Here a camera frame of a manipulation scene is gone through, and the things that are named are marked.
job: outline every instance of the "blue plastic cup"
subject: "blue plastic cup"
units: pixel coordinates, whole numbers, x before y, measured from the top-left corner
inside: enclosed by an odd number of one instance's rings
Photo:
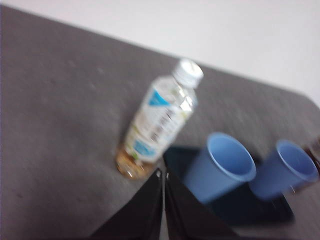
[[[233,137],[213,133],[207,146],[190,165],[183,183],[203,204],[216,199],[256,175],[256,166],[246,148]]]
[[[251,191],[268,201],[290,188],[318,179],[318,170],[306,152],[287,140],[279,140],[275,150],[258,167],[249,183]]]

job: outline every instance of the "gray table surface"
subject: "gray table surface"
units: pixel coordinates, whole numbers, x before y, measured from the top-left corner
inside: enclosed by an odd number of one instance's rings
[[[130,200],[144,181],[118,173],[116,147],[151,81],[176,62],[1,7],[1,239],[88,236]],[[320,134],[305,96],[201,68],[199,106],[177,144],[200,147],[221,131],[264,157],[278,139],[301,145]],[[236,231],[319,239],[320,184],[287,199],[295,223]],[[166,231],[164,217],[161,239]]]

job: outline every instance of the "white bottle cap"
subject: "white bottle cap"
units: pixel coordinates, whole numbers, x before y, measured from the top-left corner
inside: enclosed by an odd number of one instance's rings
[[[195,89],[198,87],[204,73],[195,62],[189,59],[181,59],[172,71],[172,75],[183,86]]]

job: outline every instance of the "black tray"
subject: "black tray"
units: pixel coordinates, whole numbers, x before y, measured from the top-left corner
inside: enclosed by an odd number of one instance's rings
[[[173,146],[163,155],[164,162],[182,180],[186,170],[198,154],[198,148]],[[256,165],[259,158],[253,157]],[[258,199],[247,183],[206,205],[220,219],[231,226],[285,223],[294,220],[294,214],[282,195],[271,201]]]

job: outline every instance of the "white wall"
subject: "white wall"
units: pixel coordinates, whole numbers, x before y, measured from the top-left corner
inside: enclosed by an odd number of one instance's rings
[[[294,89],[320,106],[319,0],[2,0],[2,4]]]

